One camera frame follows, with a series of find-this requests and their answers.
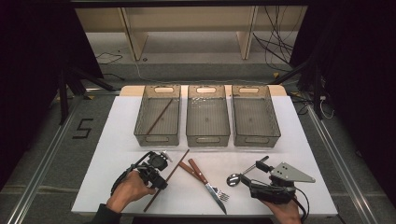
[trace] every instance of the white table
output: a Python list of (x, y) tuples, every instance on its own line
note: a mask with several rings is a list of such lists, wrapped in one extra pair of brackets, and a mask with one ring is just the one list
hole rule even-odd
[[(229, 115), (231, 101), (228, 97)], [(180, 144), (177, 147), (141, 147), (134, 137), (134, 125), (141, 97), (116, 97), (103, 129), (91, 165), (85, 175), (72, 212), (91, 214), (97, 211), (99, 203), (106, 203), (111, 187), (118, 176), (150, 150), (167, 150), (174, 162), (161, 172), (166, 179), (188, 149), (186, 138), (187, 98), (182, 95), (180, 119)], [(233, 145), (233, 125), (230, 118), (232, 135), (227, 147), (190, 148), (183, 160), (193, 158), (212, 185), (230, 195), (224, 205), (227, 216), (265, 217), (271, 211), (257, 199), (250, 197), (249, 189), (240, 183), (236, 187), (226, 184), (228, 175), (241, 173), (255, 161), (268, 155), (265, 163), (276, 167), (282, 161), (313, 176), (316, 183), (295, 183), (308, 197), (310, 216), (333, 217), (337, 214), (330, 193), (320, 174), (320, 170), (304, 135), (291, 99), (288, 96), (273, 96), (273, 104), (281, 131), (281, 137), (274, 148), (235, 147)], [(255, 169), (247, 177), (269, 183), (268, 174)], [(304, 196), (296, 193), (300, 203), (307, 208)], [(178, 167), (168, 182), (168, 187), (158, 195), (145, 213), (143, 209), (149, 203), (151, 195), (138, 202), (131, 203), (124, 214), (132, 216), (219, 216), (224, 217), (219, 206), (211, 198), (205, 186)]]

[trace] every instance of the wooden handle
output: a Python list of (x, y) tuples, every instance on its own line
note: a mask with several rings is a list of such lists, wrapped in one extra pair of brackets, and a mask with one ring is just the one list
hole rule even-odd
[(198, 175), (195, 173), (194, 170), (190, 168), (186, 163), (183, 161), (179, 162), (178, 165), (183, 168), (183, 170), (187, 171), (190, 175), (194, 176), (198, 181), (202, 182), (201, 179), (198, 177)]
[(204, 184), (207, 184), (207, 180), (202, 174), (201, 170), (198, 168), (197, 164), (195, 164), (195, 161), (193, 159), (189, 159), (189, 163), (192, 166), (192, 169), (194, 169), (195, 173), (198, 175), (198, 177), (204, 182)]

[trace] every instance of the sleeve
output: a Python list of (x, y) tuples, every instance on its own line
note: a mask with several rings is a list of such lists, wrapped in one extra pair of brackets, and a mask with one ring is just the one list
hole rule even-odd
[(101, 203), (92, 221), (86, 224), (120, 224), (120, 218), (121, 213), (113, 212)]

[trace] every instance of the gray floor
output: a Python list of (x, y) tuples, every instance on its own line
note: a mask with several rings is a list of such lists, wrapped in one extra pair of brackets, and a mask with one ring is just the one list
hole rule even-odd
[[(278, 72), (265, 63), (265, 54), (256, 41), (253, 41), (249, 60), (241, 60), (232, 33), (150, 34), (142, 60), (137, 63), (131, 61), (123, 34), (89, 34), (88, 37), (95, 53), (111, 52), (123, 56), (114, 63), (101, 65), (104, 74), (112, 74), (105, 75), (105, 81), (115, 87), (157, 81), (180, 84), (215, 81), (222, 84), (248, 84), (255, 81), (265, 84), (274, 79), (274, 72)], [(270, 55), (267, 56), (267, 62), (271, 62)], [(106, 60), (112, 59), (99, 58), (98, 62), (106, 63)], [(287, 65), (275, 59), (272, 62), (279, 68), (289, 69)], [(286, 81), (285, 89), (297, 91), (295, 87), (297, 80), (298, 77), (294, 77)], [(85, 85), (89, 89), (97, 88), (89, 82)], [(90, 217), (73, 214), (70, 210), (116, 94), (91, 91), (87, 93), (88, 95), (91, 97), (85, 97), (80, 103), (76, 99), (70, 100), (71, 105), (77, 106), (76, 112), (22, 223), (84, 223), (90, 220)], [(296, 112), (303, 106), (302, 103), (296, 103)], [(325, 110), (332, 109), (325, 105)], [(74, 139), (73, 136), (85, 134), (78, 131), (82, 119), (92, 119), (84, 122), (84, 125), (92, 130), (88, 138)], [(311, 116), (307, 113), (300, 115), (299, 119), (340, 216), (346, 223), (364, 223), (354, 204), (354, 198), (349, 195)], [(35, 175), (35, 170), (60, 127), (59, 120), (60, 104), (54, 99), (31, 149), (26, 151), (0, 193), (0, 223), (7, 223), (14, 206)], [(356, 148), (336, 113), (332, 119), (324, 119), (323, 123), (342, 157), (347, 161), (347, 168), (368, 201), (378, 223), (396, 223), (395, 208), (375, 181), (364, 160), (356, 154)], [(131, 223), (131, 220), (130, 217), (124, 217), (122, 223)], [(342, 222), (339, 217), (309, 217), (306, 223)]]

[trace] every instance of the wooden stick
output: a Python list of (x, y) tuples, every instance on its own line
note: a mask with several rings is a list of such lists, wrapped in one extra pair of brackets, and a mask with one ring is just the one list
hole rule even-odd
[(158, 118), (155, 119), (154, 123), (151, 125), (151, 127), (148, 129), (148, 131), (146, 132), (146, 134), (151, 133), (152, 129), (154, 128), (154, 126), (157, 124), (158, 120), (160, 120), (160, 118), (163, 116), (163, 113), (165, 113), (165, 110), (169, 107), (169, 105), (172, 103), (173, 99), (171, 99), (169, 101), (169, 103), (166, 105), (166, 107), (163, 109), (163, 112), (161, 112), (160, 116), (158, 116)]
[[(187, 149), (186, 153), (184, 153), (183, 157), (180, 159), (180, 161), (183, 161), (184, 158), (186, 157), (187, 153), (189, 153), (190, 149)], [(168, 182), (168, 180), (171, 178), (171, 176), (173, 175), (173, 173), (175, 172), (175, 170), (177, 169), (178, 164), (175, 166), (175, 168), (173, 169), (173, 171), (171, 172), (171, 174), (166, 178), (166, 183)], [(147, 212), (149, 207), (151, 206), (152, 202), (154, 202), (155, 198), (157, 198), (158, 194), (160, 194), (161, 190), (158, 189), (157, 192), (154, 194), (154, 196), (152, 197), (152, 199), (149, 201), (148, 205), (145, 207), (145, 209), (143, 209), (144, 212)]]

